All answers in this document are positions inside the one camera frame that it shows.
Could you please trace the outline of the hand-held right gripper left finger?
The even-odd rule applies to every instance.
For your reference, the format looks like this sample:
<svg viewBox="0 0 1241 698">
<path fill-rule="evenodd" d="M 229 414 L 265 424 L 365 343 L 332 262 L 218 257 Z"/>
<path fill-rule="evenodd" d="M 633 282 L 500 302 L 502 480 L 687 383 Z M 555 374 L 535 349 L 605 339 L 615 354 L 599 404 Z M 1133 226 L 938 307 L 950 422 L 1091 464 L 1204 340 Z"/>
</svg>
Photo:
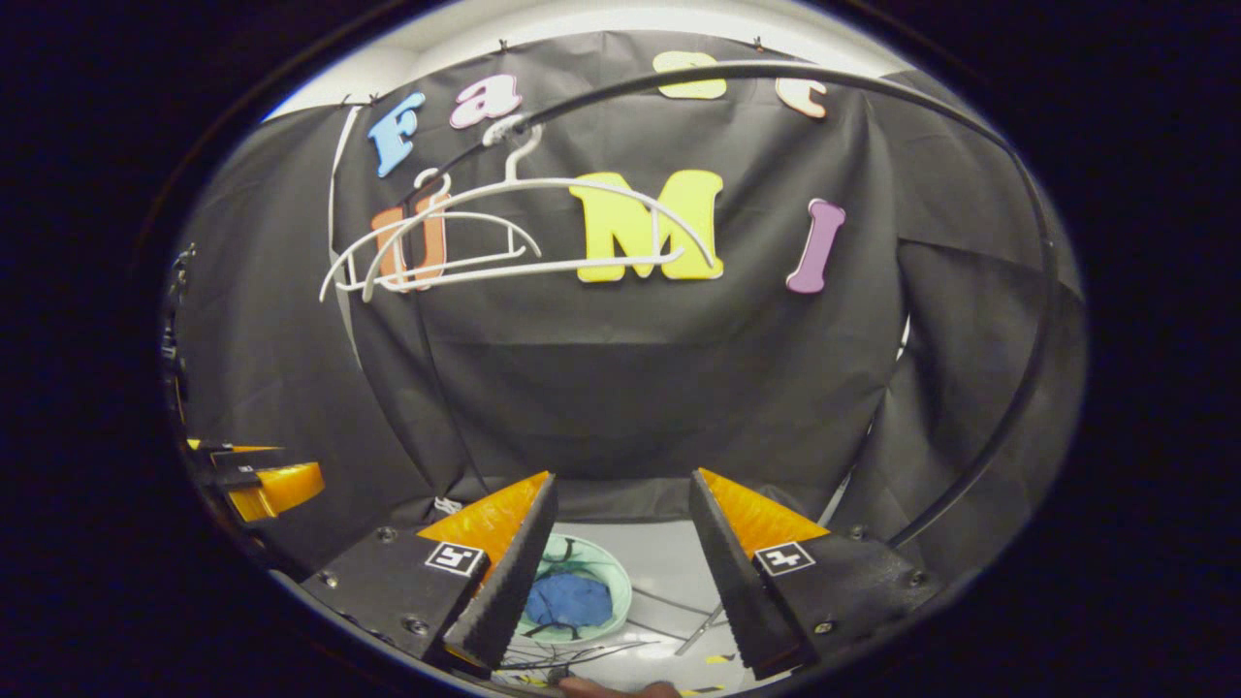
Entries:
<svg viewBox="0 0 1241 698">
<path fill-rule="evenodd" d="M 486 679 L 522 619 L 557 505 L 556 477 L 540 472 L 431 525 L 379 527 L 302 590 L 388 650 Z"/>
</svg>

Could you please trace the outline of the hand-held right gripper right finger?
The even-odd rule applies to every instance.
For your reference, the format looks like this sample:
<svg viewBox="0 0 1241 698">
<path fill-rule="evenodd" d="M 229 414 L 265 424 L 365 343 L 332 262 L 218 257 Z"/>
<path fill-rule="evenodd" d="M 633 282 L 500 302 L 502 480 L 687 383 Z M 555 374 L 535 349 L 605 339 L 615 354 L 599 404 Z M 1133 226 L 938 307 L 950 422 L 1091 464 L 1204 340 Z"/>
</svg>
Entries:
<svg viewBox="0 0 1241 698">
<path fill-rule="evenodd" d="M 688 482 L 742 663 L 759 681 L 859 661 L 928 614 L 939 576 L 865 532 L 833 533 L 709 469 Z"/>
</svg>

